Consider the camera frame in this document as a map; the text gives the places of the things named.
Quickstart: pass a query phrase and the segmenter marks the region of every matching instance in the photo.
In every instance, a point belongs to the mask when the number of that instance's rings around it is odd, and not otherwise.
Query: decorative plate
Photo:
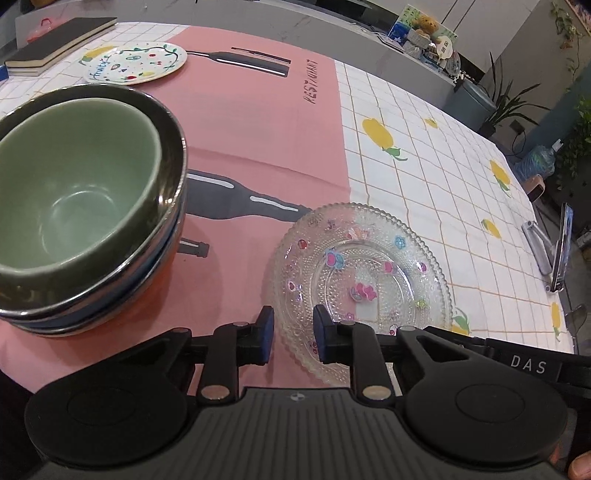
[[[86,70],[89,82],[135,85],[175,72],[187,61],[187,52],[164,42],[138,42],[115,47],[95,57]]]
[[[452,325],[449,288],[427,245],[368,205],[327,205],[303,216],[277,248],[273,275],[273,306],[288,347],[333,386],[347,385],[349,370],[318,360],[315,305],[323,304],[335,322],[355,320],[386,335],[402,325]]]

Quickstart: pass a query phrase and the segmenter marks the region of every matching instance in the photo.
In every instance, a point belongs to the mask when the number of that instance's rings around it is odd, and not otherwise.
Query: black notebook
[[[39,74],[71,50],[81,47],[102,34],[116,22],[115,17],[72,18],[18,50],[6,60],[9,74],[18,74],[21,69],[22,74]]]

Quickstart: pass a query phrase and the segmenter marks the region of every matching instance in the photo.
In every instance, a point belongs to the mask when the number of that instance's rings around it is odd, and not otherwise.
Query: water bottle
[[[532,148],[524,159],[513,168],[519,183],[523,183],[535,175],[542,175],[543,179],[552,175],[554,173],[554,163],[556,162],[555,154],[562,145],[562,142],[558,139],[551,148],[543,145],[536,145]]]

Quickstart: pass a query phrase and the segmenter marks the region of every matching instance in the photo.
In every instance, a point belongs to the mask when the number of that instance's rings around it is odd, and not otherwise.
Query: clear glass plate
[[[335,322],[355,320],[376,333],[452,325],[452,298],[427,245],[397,218],[368,205],[339,203],[298,220],[274,258],[275,317],[295,357],[330,385],[347,385],[343,365],[318,360],[315,305]]]

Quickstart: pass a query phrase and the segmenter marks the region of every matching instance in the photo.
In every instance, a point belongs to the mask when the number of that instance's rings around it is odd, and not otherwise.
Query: stacked bowls
[[[70,335],[115,315],[174,254],[186,147],[128,87],[54,90],[0,121],[0,318]]]

